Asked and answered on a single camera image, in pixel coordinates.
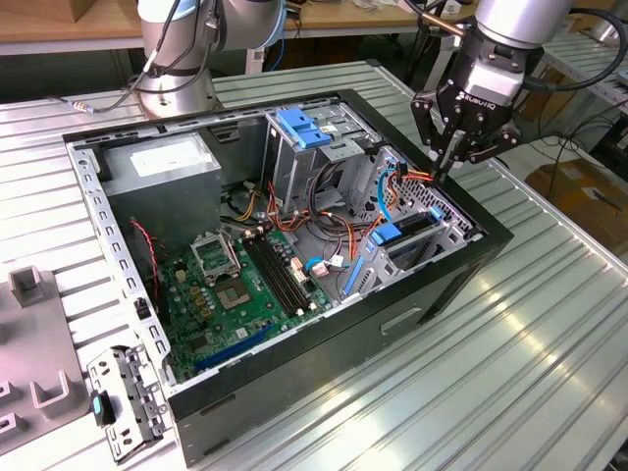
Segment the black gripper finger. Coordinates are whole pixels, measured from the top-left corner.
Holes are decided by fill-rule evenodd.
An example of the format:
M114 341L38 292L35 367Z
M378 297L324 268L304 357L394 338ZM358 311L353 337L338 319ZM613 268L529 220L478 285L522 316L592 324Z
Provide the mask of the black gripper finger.
M482 163L511 150L522 143L521 133L512 126L503 126L499 132L485 140L474 139L470 132L465 133L454 148L438 158L438 180L444 181L447 174L462 164Z
M450 169L450 160L446 156L448 141L440 121L436 93L417 92L411 101L411 111L421 142L429 147L428 156L433 161L431 172L447 173Z

